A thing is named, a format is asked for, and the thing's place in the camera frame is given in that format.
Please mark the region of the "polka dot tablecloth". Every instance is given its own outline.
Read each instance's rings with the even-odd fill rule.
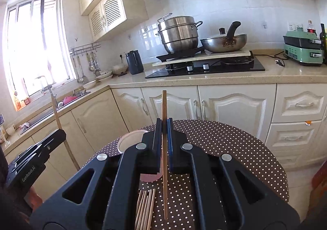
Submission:
[[[144,129],[152,131],[155,125]],[[176,120],[174,129],[184,132],[190,143],[206,153],[220,156],[229,153],[242,163],[252,174],[272,189],[281,199],[288,202],[288,185],[284,169],[269,149],[257,138],[235,127],[214,121]],[[119,154],[117,143],[120,138],[97,152],[109,156]],[[190,176],[168,173],[168,222],[164,222],[162,178],[153,182],[140,181],[141,190],[156,189],[151,230],[195,229]]]

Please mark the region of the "metal screw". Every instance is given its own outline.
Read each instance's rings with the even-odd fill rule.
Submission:
[[[106,155],[105,153],[100,153],[97,157],[96,157],[99,161],[104,161],[108,158],[108,155]]]
[[[221,159],[223,159],[225,162],[229,162],[232,159],[232,156],[228,153],[225,153],[221,156]]]
[[[136,148],[139,150],[144,150],[147,147],[145,143],[139,143],[136,145]]]
[[[191,150],[191,149],[193,148],[193,145],[190,144],[190,143],[184,143],[184,144],[182,145],[182,148],[183,148],[184,150]]]

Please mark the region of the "green appliance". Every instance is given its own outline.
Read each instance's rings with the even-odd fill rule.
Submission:
[[[285,55],[304,66],[321,65],[323,63],[323,50],[321,40],[315,33],[304,32],[303,28],[287,32],[284,36]]]

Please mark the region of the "stove knob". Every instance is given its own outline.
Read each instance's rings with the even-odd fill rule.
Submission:
[[[193,72],[193,65],[187,66],[187,72],[188,73]]]
[[[209,64],[203,64],[204,72],[209,72]]]

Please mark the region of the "kettle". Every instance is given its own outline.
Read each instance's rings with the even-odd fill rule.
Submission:
[[[144,67],[138,50],[126,53],[126,60],[128,64],[128,69],[132,75],[144,71]]]

